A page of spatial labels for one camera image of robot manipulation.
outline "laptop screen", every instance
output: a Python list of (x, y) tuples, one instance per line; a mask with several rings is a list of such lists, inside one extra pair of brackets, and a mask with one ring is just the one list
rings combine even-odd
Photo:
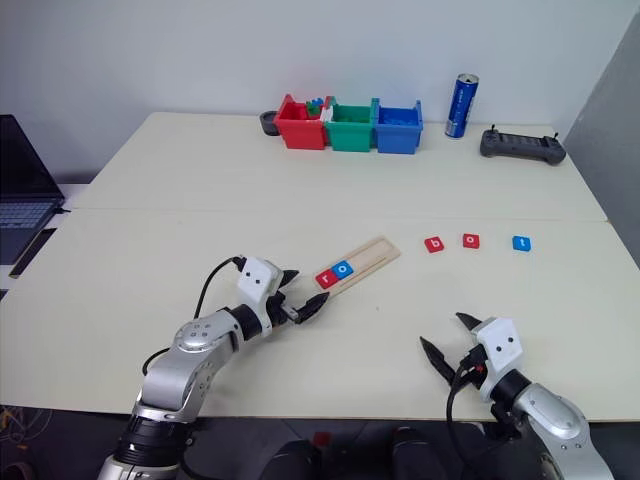
[(0, 195), (62, 197), (13, 115), (0, 115)]

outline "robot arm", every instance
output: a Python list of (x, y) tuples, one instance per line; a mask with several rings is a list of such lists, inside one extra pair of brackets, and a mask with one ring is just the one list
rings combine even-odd
[(432, 343), (421, 338), (429, 361), (459, 391), (473, 384), (485, 401), (493, 401), (498, 422), (521, 434), (533, 432), (544, 444), (542, 468), (546, 478), (613, 480), (611, 471), (591, 442), (589, 423), (570, 401), (531, 383), (518, 368), (522, 347), (513, 322), (489, 318), (484, 322), (464, 313), (458, 318), (473, 335), (475, 347), (460, 362), (458, 375)]
[(216, 373), (251, 338), (271, 334), (287, 320), (302, 323), (327, 301), (311, 298), (302, 308), (286, 303), (280, 288), (298, 274), (259, 258), (235, 257), (241, 271), (241, 304), (184, 324), (169, 350), (150, 368), (115, 453), (98, 480), (176, 478), (190, 433)]

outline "blue bin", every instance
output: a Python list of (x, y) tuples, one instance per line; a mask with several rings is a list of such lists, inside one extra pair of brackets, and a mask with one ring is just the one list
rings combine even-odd
[(422, 107), (420, 100), (413, 108), (380, 106), (380, 99), (372, 101), (371, 116), (374, 143), (380, 153), (416, 153), (422, 133)]

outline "black game controller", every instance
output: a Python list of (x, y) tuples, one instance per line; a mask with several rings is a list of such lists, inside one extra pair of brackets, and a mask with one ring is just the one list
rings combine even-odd
[(556, 139), (558, 134), (552, 137), (527, 137), (524, 135), (512, 135), (500, 133), (495, 125), (491, 130), (482, 133), (480, 153), (485, 157), (494, 155), (508, 155), (511, 157), (534, 158), (544, 160), (549, 165), (559, 164), (567, 152)]

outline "soda can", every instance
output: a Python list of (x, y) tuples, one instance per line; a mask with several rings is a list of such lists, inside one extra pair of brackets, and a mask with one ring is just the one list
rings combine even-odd
[(469, 121), (469, 112), (473, 105), (473, 97), (478, 89), (478, 77), (470, 73), (461, 73), (456, 79), (456, 88), (453, 90), (449, 119), (444, 133), (453, 138), (464, 135)]

